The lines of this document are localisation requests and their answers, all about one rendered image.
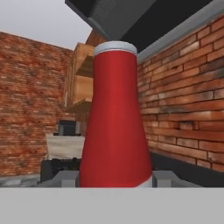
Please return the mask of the red condiment bottle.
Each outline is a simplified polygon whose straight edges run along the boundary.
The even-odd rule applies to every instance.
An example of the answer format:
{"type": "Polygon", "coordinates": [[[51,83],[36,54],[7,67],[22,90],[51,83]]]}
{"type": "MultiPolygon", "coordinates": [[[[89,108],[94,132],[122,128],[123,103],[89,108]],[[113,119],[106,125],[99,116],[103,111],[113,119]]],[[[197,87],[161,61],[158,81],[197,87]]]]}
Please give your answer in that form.
{"type": "Polygon", "coordinates": [[[81,187],[151,187],[152,166],[137,94],[137,49],[94,49],[94,94],[80,163],[81,187]]]}

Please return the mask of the black stove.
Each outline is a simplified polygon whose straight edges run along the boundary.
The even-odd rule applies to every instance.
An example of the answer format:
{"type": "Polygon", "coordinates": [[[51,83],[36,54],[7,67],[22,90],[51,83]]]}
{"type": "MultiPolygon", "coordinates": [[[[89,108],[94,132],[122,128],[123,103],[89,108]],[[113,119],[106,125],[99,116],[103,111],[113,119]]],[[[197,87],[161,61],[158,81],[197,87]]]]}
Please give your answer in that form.
{"type": "Polygon", "coordinates": [[[40,165],[40,182],[55,177],[60,171],[78,171],[80,169],[81,159],[77,157],[69,159],[53,158],[43,160],[40,165]]]}

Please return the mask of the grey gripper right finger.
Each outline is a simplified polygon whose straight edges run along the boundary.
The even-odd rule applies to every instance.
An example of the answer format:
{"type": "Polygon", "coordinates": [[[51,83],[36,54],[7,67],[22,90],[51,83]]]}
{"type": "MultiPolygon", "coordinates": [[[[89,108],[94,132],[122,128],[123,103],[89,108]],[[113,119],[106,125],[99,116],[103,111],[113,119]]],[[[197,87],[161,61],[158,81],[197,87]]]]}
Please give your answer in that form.
{"type": "Polygon", "coordinates": [[[157,188],[199,187],[199,185],[179,178],[173,171],[154,171],[152,173],[152,186],[157,188]]]}

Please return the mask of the wooden cabinet door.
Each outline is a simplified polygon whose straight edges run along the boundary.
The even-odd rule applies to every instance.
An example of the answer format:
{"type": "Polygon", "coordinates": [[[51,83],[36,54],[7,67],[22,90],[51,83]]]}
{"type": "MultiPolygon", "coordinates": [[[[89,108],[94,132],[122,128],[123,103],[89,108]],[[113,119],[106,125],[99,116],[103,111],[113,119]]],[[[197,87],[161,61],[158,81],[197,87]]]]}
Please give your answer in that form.
{"type": "Polygon", "coordinates": [[[72,94],[72,85],[73,85],[73,77],[74,77],[74,64],[75,64],[75,54],[76,50],[73,50],[71,59],[68,63],[66,70],[66,78],[65,78],[65,100],[64,105],[68,107],[71,104],[71,94],[72,94]]]}

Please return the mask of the black small appliance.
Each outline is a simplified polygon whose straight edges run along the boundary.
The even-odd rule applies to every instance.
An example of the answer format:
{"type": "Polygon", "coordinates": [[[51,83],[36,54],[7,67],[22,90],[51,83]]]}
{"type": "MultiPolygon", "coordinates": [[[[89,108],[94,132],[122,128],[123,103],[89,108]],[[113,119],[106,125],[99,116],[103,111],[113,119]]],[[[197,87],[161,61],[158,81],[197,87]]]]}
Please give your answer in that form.
{"type": "Polygon", "coordinates": [[[59,135],[75,137],[81,134],[81,123],[71,120],[59,120],[59,135]]]}

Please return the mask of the open wooden wall cabinet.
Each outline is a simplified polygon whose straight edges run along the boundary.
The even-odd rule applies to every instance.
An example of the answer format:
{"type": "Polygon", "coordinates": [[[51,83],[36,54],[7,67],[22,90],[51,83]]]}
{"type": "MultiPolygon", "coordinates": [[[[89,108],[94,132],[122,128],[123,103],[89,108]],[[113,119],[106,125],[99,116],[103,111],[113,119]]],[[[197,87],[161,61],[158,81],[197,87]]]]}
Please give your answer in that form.
{"type": "Polygon", "coordinates": [[[97,31],[91,31],[85,44],[76,45],[71,104],[65,107],[67,113],[89,109],[93,97],[94,49],[104,41],[105,39],[97,31]]]}

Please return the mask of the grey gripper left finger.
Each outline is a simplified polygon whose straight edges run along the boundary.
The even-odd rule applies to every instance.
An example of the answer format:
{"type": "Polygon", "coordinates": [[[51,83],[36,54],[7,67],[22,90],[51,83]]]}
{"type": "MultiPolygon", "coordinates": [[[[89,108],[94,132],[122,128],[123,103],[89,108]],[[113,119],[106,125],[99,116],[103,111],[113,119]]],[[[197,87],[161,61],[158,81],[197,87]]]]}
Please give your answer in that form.
{"type": "Polygon", "coordinates": [[[76,187],[78,171],[59,171],[52,179],[38,184],[38,187],[76,187]]]}

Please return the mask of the dark grey range hood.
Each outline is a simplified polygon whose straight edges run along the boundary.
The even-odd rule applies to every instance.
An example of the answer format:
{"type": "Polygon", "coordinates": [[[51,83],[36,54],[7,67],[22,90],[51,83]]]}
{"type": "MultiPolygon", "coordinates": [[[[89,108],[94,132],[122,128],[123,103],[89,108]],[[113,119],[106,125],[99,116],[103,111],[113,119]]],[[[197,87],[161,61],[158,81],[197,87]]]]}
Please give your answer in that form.
{"type": "Polygon", "coordinates": [[[137,48],[143,62],[224,13],[224,0],[65,0],[106,40],[137,48]]]}

